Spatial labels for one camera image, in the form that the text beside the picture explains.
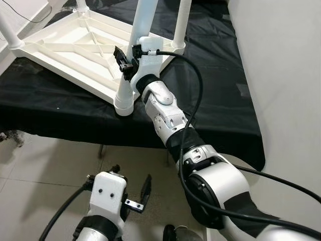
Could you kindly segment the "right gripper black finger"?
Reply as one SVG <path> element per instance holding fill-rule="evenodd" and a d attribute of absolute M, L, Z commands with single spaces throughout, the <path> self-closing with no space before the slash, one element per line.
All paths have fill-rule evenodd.
<path fill-rule="evenodd" d="M 130 63 L 126 58 L 126 54 L 122 51 L 121 48 L 115 46 L 114 47 L 114 58 L 119 67 L 119 70 L 129 70 Z"/>

